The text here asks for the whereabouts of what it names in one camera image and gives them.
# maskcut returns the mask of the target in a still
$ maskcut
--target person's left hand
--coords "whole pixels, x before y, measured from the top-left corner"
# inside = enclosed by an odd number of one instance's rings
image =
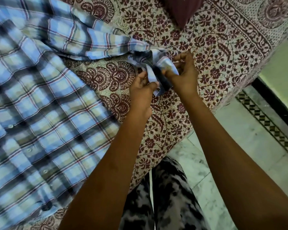
[[[148,83],[147,72],[140,73],[135,77],[129,91],[131,99],[131,112],[136,112],[139,117],[142,115],[146,120],[152,115],[150,108],[153,92],[159,87],[159,82]]]

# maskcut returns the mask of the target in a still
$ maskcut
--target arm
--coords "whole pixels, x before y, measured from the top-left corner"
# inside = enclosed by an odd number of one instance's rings
[[[197,93],[193,55],[176,60],[180,76],[164,71],[184,104],[211,174],[238,229],[288,229],[288,197],[219,124]]]
[[[110,148],[71,202],[59,229],[118,229],[157,83],[146,72],[130,87],[131,109]]]

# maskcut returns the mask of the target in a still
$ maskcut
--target person's right hand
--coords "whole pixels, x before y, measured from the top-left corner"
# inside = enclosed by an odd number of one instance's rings
[[[194,66],[193,54],[191,52],[178,54],[173,58],[173,61],[179,61],[175,63],[175,66],[183,72],[178,76],[172,70],[163,70],[162,74],[173,84],[174,90],[181,100],[187,100],[195,95],[198,96],[198,71]]]

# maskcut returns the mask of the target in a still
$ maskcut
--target hand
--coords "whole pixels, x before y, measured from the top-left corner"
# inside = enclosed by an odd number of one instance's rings
[[[150,108],[153,92],[159,87],[159,82],[148,83],[147,72],[140,73],[132,82],[129,91],[131,99],[131,112],[143,115],[148,120],[152,115]]]
[[[162,71],[163,75],[171,81],[174,90],[181,100],[187,100],[190,97],[198,96],[197,93],[197,78],[198,71],[194,66],[193,54],[185,52],[178,54],[173,58],[173,61],[183,61],[175,63],[176,68],[183,70],[178,76],[171,70]]]

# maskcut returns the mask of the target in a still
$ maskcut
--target leg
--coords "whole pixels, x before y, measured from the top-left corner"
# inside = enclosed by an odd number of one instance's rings
[[[154,212],[150,200],[149,174],[127,195],[119,230],[153,230]]]
[[[209,229],[181,165],[165,157],[153,169],[157,230]]]

